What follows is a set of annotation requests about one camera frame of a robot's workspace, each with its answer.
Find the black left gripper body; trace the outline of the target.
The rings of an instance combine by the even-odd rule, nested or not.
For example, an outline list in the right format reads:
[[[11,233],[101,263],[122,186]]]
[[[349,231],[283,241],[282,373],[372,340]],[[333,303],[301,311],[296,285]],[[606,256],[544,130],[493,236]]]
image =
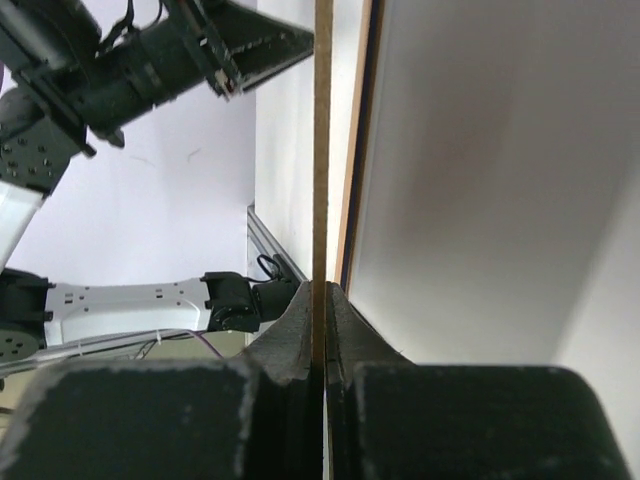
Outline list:
[[[231,1],[163,1],[165,13],[143,28],[130,27],[121,42],[111,32],[94,59],[97,78],[74,94],[80,116],[99,139],[125,143],[122,128],[206,82],[226,99],[242,90],[231,48],[239,29]]]

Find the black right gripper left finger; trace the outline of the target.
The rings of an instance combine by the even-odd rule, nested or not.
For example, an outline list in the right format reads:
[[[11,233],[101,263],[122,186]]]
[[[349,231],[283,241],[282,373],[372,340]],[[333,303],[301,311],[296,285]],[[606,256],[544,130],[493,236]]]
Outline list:
[[[226,360],[76,361],[38,374],[5,479],[309,479],[310,290]]]

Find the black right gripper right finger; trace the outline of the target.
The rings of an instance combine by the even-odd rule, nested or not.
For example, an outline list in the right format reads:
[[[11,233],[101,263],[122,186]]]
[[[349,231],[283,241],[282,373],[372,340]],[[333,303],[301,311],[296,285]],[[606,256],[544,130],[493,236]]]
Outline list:
[[[416,364],[331,285],[334,479],[626,479],[601,403],[551,365]]]

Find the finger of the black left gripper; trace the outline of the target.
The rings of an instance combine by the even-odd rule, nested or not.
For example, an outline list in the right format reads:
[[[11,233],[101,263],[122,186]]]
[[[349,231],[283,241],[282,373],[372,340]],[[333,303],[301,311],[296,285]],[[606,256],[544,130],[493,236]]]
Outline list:
[[[202,1],[200,5],[220,38],[215,51],[226,64],[216,74],[225,95],[254,90],[313,55],[314,34],[307,28],[235,1]]]

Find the brown cardboard backing board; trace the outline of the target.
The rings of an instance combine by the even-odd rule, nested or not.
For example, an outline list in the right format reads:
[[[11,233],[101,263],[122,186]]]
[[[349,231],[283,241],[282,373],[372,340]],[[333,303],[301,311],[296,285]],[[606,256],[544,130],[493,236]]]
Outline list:
[[[324,390],[327,308],[327,224],[329,196],[331,75],[334,2],[314,3],[313,242],[307,477],[321,479],[324,466]]]

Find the wooden picture frame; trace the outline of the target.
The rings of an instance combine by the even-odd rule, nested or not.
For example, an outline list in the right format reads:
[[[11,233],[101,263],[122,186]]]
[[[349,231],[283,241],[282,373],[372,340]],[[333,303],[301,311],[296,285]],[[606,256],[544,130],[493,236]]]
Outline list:
[[[385,6],[384,1],[365,1],[362,9],[334,274],[345,292],[356,249]]]

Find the printed photo paper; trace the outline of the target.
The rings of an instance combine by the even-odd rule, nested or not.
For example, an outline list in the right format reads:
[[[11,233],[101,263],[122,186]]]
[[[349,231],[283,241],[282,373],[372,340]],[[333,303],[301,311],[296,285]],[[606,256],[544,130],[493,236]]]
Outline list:
[[[555,356],[639,152],[635,1],[385,10],[354,306],[416,362]]]

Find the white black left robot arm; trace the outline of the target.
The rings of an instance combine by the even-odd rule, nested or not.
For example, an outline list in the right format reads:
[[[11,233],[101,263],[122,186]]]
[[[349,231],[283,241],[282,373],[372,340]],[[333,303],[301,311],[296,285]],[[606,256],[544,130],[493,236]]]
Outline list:
[[[1,257],[8,260],[94,135],[125,145],[132,121],[207,84],[224,99],[252,91],[314,52],[305,27],[235,1],[162,1],[141,25],[128,2],[103,30],[82,1],[5,1],[1,63]],[[266,276],[207,272],[169,283],[90,286],[1,270],[1,373],[83,356],[132,353],[164,339],[254,333],[297,291],[281,265]]]

